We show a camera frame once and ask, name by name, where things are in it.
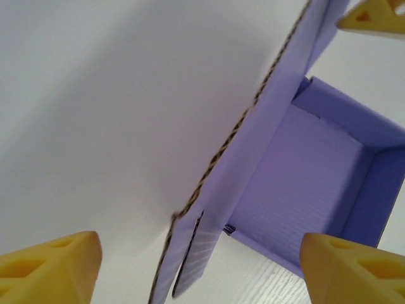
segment cardboard box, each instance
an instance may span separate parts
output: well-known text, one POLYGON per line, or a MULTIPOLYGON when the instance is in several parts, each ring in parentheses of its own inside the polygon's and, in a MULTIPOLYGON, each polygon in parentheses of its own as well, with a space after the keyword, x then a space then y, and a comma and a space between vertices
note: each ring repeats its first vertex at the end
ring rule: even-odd
POLYGON ((150 304, 198 280, 222 231, 302 276, 306 232, 377 246, 405 174, 405 130, 305 73, 347 1, 308 1, 186 207, 173 215, 150 304))

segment white wooden surface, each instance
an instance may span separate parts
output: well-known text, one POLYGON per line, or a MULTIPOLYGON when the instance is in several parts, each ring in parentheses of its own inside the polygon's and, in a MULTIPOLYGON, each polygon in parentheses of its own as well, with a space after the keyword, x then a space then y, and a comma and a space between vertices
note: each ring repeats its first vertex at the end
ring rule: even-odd
MULTIPOLYGON (((304 2, 3 1, 0 253, 96 230, 93 303, 146 303, 170 214, 304 2)), ((405 126, 404 55, 403 41, 339 33, 309 74, 405 126)), ((404 216, 402 192, 381 248, 405 254, 404 216)), ((308 301, 302 279, 223 236, 175 303, 308 301)))

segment corrugated cardboard edge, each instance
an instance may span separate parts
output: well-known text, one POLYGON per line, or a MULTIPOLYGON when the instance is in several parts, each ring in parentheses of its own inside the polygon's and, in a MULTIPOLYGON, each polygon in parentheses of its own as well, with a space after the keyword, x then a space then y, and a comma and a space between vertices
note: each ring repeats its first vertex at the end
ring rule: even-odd
POLYGON ((265 78, 263 79, 259 89, 257 90, 257 93, 254 96, 252 105, 250 107, 248 107, 248 109, 245 110, 245 112, 242 114, 242 117, 240 118, 240 120, 237 122, 235 127, 232 129, 232 131, 231 131, 230 135, 228 136, 227 140, 223 143, 222 147, 219 149, 219 151, 211 159, 207 170, 205 171, 205 173, 201 177, 196 189, 192 193, 192 195, 189 198, 187 204, 184 206, 184 208, 180 212, 174 213, 171 216, 170 228, 169 228, 168 234, 166 236, 165 244, 163 246, 163 252, 162 252, 162 254, 160 256, 160 259, 159 259, 159 262, 158 262, 158 268, 156 269, 156 273, 155 273, 155 276, 154 276, 154 279, 153 279, 153 284, 152 284, 152 288, 151 288, 151 293, 149 295, 148 304, 153 304, 153 296, 154 296, 154 291, 156 289, 156 283, 158 281, 158 277, 159 277, 159 273, 160 273, 160 270, 161 270, 163 260, 164 260, 164 258, 166 256, 166 252, 168 251, 168 248, 169 248, 169 245, 170 245, 171 237, 172 237, 173 230, 174 230, 176 222, 178 220, 180 220, 190 210, 191 206, 198 199, 201 188, 204 185, 206 179, 208 178, 208 175, 211 173, 214 166, 218 163, 218 161, 220 160, 220 158, 221 158, 222 154, 224 153, 224 151, 228 148, 230 142, 232 141, 232 139, 234 138, 234 136, 238 132, 238 130, 239 130, 240 126, 242 125, 244 119, 247 117, 247 115, 253 110, 253 108, 258 103, 258 101, 259 101, 259 99, 260 99, 260 97, 261 97, 261 95, 263 93, 263 90, 266 87, 266 84, 268 83, 268 81, 269 81, 275 67, 277 66, 278 62, 280 61, 282 55, 284 54, 284 51, 287 49, 287 46, 289 45, 289 42, 290 42, 291 38, 295 34, 295 32, 296 32, 296 30, 298 28, 298 25, 300 24, 302 18, 304 17, 304 15, 307 12, 307 10, 308 10, 309 6, 311 5, 311 3, 312 3, 312 0, 307 0, 307 2, 304 5, 300 15, 298 16, 298 18, 295 21, 291 31, 289 32, 286 40, 284 41, 284 44, 283 44, 281 50, 278 52, 277 57, 275 58, 275 60, 274 60, 273 64, 271 65, 268 73, 266 74, 265 78))

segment box flap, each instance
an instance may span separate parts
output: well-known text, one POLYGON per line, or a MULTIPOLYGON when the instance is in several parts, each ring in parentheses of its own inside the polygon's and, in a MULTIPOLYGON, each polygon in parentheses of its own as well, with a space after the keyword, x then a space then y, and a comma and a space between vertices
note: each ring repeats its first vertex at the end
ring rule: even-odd
POLYGON ((222 229, 297 92, 304 74, 332 39, 334 22, 342 13, 342 9, 336 8, 343 8, 347 2, 309 0, 302 9, 256 93, 252 106, 244 112, 211 160, 185 208, 173 215, 149 304, 165 302, 183 258, 173 290, 174 296, 184 292, 202 276, 222 229), (263 105, 258 102, 262 98, 271 102, 263 105), (254 111, 261 114, 250 115, 254 111), (273 113, 275 119, 269 121, 269 112, 273 113), (263 130, 266 130, 265 136, 261 136, 263 130), (249 148, 251 146, 259 148, 252 151, 249 148))

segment purple cardboard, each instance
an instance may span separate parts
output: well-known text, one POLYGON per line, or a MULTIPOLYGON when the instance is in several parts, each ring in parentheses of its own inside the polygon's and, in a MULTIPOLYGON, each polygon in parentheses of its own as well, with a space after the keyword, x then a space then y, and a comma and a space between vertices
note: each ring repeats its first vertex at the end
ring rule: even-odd
POLYGON ((222 230, 302 276, 306 232, 376 246, 405 174, 405 130, 305 73, 348 1, 308 1, 253 105, 171 220, 149 304, 179 296, 222 230))

